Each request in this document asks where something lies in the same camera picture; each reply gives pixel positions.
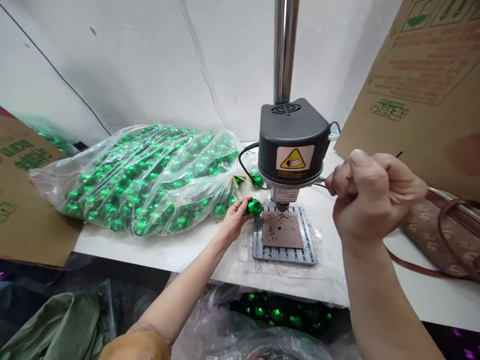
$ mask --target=metal pole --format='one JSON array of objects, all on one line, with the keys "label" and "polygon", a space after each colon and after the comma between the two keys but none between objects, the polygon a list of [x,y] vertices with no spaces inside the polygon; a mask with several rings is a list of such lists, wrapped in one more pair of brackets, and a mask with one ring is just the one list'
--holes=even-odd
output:
[{"label": "metal pole", "polygon": [[275,104],[290,102],[300,0],[275,0]]}]

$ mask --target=vent grille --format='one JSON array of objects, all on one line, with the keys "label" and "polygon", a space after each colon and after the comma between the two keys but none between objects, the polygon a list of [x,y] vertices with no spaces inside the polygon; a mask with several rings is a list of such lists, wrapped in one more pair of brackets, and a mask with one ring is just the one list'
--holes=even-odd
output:
[{"label": "vent grille", "polygon": [[271,109],[273,114],[290,114],[300,110],[302,106],[298,104],[282,104]]}]

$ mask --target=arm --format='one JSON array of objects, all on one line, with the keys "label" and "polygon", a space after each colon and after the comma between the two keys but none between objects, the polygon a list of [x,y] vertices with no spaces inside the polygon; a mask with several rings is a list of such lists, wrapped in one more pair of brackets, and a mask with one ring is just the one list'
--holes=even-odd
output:
[{"label": "arm", "polygon": [[425,196],[400,160],[354,150],[326,185],[338,195],[333,220],[342,242],[350,317],[362,358],[443,359],[400,286],[383,238]]},{"label": "arm", "polygon": [[220,260],[251,219],[244,215],[248,200],[237,201],[227,211],[218,234],[198,257],[155,299],[129,332],[155,329],[171,347],[192,313]]}]

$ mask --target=forearm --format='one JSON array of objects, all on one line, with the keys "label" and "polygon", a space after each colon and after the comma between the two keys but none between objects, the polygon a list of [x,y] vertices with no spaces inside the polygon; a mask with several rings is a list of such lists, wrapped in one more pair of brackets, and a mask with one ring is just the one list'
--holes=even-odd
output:
[{"label": "forearm", "polygon": [[228,245],[214,237],[198,257],[167,286],[138,323],[154,327],[171,346],[192,313]]},{"label": "forearm", "polygon": [[405,296],[382,242],[344,244],[343,262],[351,323],[363,359],[443,359]]}]

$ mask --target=yellow warning sticker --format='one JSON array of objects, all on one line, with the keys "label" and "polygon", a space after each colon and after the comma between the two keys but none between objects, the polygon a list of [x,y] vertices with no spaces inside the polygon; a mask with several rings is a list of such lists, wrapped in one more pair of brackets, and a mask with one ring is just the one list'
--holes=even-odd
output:
[{"label": "yellow warning sticker", "polygon": [[302,172],[310,169],[315,145],[279,146],[276,149],[276,169],[284,172]]},{"label": "yellow warning sticker", "polygon": [[281,163],[282,169],[303,169],[305,168],[305,161],[300,154],[300,151],[296,148],[290,155]]}]

